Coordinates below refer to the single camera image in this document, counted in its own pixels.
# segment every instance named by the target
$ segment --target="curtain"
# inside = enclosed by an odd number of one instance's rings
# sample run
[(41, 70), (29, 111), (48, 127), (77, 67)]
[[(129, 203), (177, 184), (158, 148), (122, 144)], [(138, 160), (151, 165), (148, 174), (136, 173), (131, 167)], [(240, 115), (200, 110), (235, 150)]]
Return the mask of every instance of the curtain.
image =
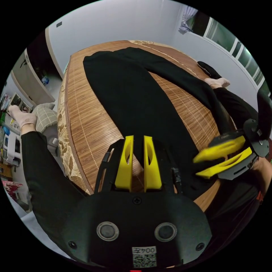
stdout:
[(197, 9), (193, 8), (193, 7), (189, 7), (189, 6), (185, 6), (183, 9), (183, 15), (182, 15), (182, 21), (181, 21), (181, 26), (179, 28), (179, 32), (181, 34), (184, 34), (186, 32), (192, 32), (192, 30), (189, 28), (189, 26), (187, 25), (187, 21), (192, 18), (193, 16), (196, 15), (197, 13)]

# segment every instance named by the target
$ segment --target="qr code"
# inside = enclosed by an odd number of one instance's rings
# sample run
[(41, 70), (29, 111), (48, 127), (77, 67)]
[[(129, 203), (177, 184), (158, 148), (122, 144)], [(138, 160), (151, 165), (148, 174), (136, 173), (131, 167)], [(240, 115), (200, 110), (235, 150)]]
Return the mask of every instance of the qr code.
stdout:
[(156, 254), (133, 255), (134, 268), (157, 266)]

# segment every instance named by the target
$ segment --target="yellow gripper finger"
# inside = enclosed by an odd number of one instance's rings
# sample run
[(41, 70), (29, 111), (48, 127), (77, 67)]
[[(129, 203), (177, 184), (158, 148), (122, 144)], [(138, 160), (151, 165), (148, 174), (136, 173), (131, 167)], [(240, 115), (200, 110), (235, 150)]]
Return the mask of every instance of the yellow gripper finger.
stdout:
[(162, 187), (158, 161), (152, 137), (144, 136), (144, 191)]
[(115, 179), (115, 187), (117, 189), (129, 190), (130, 192), (132, 182), (133, 141), (134, 136), (126, 136)]
[(250, 147), (248, 147), (247, 149), (245, 149), (243, 152), (241, 152), (240, 154), (234, 156), (231, 159), (228, 159), (222, 163), (219, 163), (215, 166), (212, 166), (208, 169), (205, 169), (201, 172), (196, 173), (197, 176), (203, 177), (205, 179), (211, 178), (216, 174), (219, 174), (225, 170), (230, 169), (231, 167), (233, 167), (234, 165), (237, 165), (238, 163), (240, 163), (242, 160), (246, 159), (248, 156), (250, 156), (252, 154), (252, 150)]
[(199, 163), (203, 161), (213, 161), (219, 158), (223, 158), (229, 154), (240, 150), (244, 146), (245, 141), (246, 140), (244, 136), (240, 136), (234, 140), (230, 140), (216, 146), (205, 148), (194, 157), (193, 162)]

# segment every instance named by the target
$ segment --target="window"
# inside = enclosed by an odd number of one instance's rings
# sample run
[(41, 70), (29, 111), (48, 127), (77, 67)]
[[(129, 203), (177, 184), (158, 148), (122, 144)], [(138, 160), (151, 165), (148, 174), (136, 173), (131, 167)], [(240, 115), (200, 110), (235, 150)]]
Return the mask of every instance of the window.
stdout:
[(258, 69), (258, 64), (253, 59), (249, 51), (244, 47), (238, 61), (246, 68), (249, 74), (253, 77)]
[(232, 49), (236, 38), (229, 30), (214, 19), (212, 19), (211, 26), (206, 37), (225, 48), (228, 52)]
[(201, 11), (198, 11), (196, 15), (192, 18), (193, 24), (191, 25), (191, 30), (193, 31), (193, 33), (203, 37), (207, 29), (209, 19), (210, 17), (208, 15)]
[(257, 76), (254, 78), (254, 81), (256, 82), (257, 86), (261, 83), (263, 77), (264, 77), (263, 73), (261, 72), (261, 70), (259, 70)]
[(242, 45), (242, 43), (241, 43), (240, 41), (238, 41), (238, 43), (237, 43), (237, 45), (236, 45), (236, 47), (235, 47), (235, 49), (234, 49), (234, 51), (233, 51), (233, 53), (232, 53), (232, 55), (233, 55), (234, 57), (237, 56), (237, 54), (238, 54), (238, 52), (239, 52), (239, 50), (240, 50), (240, 48), (241, 48), (241, 45)]

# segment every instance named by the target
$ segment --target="printed label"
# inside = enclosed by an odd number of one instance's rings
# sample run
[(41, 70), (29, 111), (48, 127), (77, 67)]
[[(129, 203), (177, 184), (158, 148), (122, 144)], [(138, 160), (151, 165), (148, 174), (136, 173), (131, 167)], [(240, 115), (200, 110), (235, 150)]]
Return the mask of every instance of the printed label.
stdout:
[(157, 250), (155, 246), (133, 247), (132, 256), (134, 268), (156, 267), (156, 253)]

